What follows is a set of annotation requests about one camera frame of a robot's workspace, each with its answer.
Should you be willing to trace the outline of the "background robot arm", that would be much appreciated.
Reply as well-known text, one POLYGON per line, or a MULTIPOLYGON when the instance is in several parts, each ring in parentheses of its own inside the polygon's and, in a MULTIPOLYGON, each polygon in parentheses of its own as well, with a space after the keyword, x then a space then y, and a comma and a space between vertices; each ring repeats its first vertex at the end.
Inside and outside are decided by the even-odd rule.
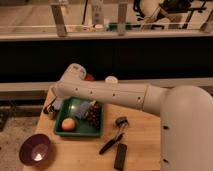
POLYGON ((143 30, 152 29, 160 19, 169 20, 169 29, 186 29, 198 7, 192 7, 194 0, 133 0, 133 11, 138 21, 143 21, 143 30))

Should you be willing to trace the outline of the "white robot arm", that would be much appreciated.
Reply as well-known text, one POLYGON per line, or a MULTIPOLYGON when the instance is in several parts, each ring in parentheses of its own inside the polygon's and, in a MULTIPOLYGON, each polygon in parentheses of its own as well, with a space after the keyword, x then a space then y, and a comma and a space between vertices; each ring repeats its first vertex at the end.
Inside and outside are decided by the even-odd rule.
POLYGON ((80 97, 129 107, 161 118, 161 171, 213 171, 213 96, 192 85, 87 81, 86 70, 69 65, 52 86, 61 99, 80 97))

